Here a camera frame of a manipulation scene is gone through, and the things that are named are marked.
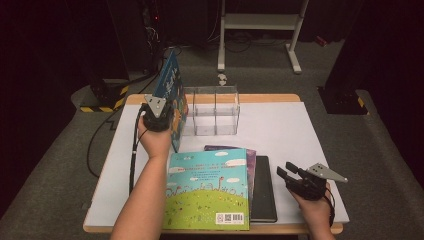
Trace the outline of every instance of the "yellow and black tape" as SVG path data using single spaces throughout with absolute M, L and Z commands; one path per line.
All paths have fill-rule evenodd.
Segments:
M 359 103 L 359 106 L 361 107 L 361 109 L 365 112 L 366 111 L 366 115 L 368 115 L 368 114 L 370 114 L 369 112 L 368 112 L 368 110 L 367 110 L 367 108 L 365 107 L 365 102 L 360 98 L 360 97 L 358 97 L 358 103 Z
M 97 104 L 85 104 L 84 106 L 80 106 L 80 110 L 82 112 L 113 112 L 118 110 L 123 104 L 125 100 L 125 95 L 128 92 L 128 86 L 121 89 L 121 92 L 119 93 L 118 99 L 115 101 L 114 104 L 111 104 L 109 106 L 102 105 L 101 103 Z

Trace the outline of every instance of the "table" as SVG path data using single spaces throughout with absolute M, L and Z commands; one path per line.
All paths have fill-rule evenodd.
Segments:
M 251 148 L 255 149 L 258 155 L 267 155 L 270 160 L 278 221 L 251 223 L 249 231 L 163 230 L 163 233 L 307 233 L 297 202 L 286 190 L 284 180 L 276 174 L 277 166 L 284 168 L 286 161 L 291 161 L 303 169 L 317 162 L 328 166 L 305 105 L 294 94 L 240 94 L 239 99 L 240 119 L 237 135 L 183 136 L 180 152 L 202 151 L 206 144 L 221 144 Z M 126 101 L 84 221 L 83 228 L 87 232 L 111 232 L 128 198 L 132 134 L 141 102 L 144 102 L 143 95 L 130 95 Z M 139 146 L 135 176 L 139 176 L 146 159 L 146 152 Z M 349 217 L 336 184 L 334 181 L 329 183 L 336 200 L 336 217 L 332 232 L 338 234 L 343 231 L 343 224 L 349 222 Z
M 299 61 L 294 49 L 305 18 L 309 0 L 302 0 L 299 14 L 240 14 L 226 13 L 225 0 L 222 0 L 221 29 L 218 52 L 218 71 L 225 70 L 225 30 L 226 29 L 267 29 L 267 30 L 292 30 L 291 42 L 286 44 L 286 50 L 296 74 L 301 74 Z

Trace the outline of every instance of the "acrylic box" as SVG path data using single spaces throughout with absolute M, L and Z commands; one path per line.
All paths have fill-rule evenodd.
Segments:
M 189 113 L 183 135 L 237 134 L 240 113 L 236 86 L 184 88 Z

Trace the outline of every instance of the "picture book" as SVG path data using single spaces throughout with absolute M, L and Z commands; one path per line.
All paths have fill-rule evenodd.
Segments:
M 174 119 L 171 125 L 172 147 L 175 152 L 178 152 L 182 132 L 187 119 L 188 105 L 181 80 L 178 61 L 174 51 L 171 51 L 166 63 L 164 64 L 152 95 L 172 101 L 174 109 Z
M 249 230 L 246 149 L 173 153 L 164 229 Z
M 220 146 L 220 145 L 206 145 L 205 151 L 214 151 L 221 149 L 234 149 L 237 147 L 232 146 Z M 252 212 L 253 204 L 253 189 L 255 186 L 255 170 L 256 170 L 256 151 L 252 149 L 246 149 L 246 161 L 247 161 L 247 185 L 248 185 L 248 196 L 249 196 L 249 211 Z

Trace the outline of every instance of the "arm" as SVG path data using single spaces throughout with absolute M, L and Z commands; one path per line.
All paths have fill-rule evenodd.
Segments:
M 305 200 L 296 193 L 290 191 L 294 199 L 299 203 L 299 208 L 303 218 L 308 225 L 309 234 L 312 240 L 333 240 L 334 235 L 331 233 L 329 217 L 330 206 L 324 198 L 318 201 Z M 325 195 L 330 198 L 330 192 L 327 190 Z
M 140 118 L 138 132 L 146 127 Z M 111 239 L 159 239 L 165 209 L 166 166 L 171 146 L 170 130 L 147 131 L 140 139 L 149 160 L 121 210 Z

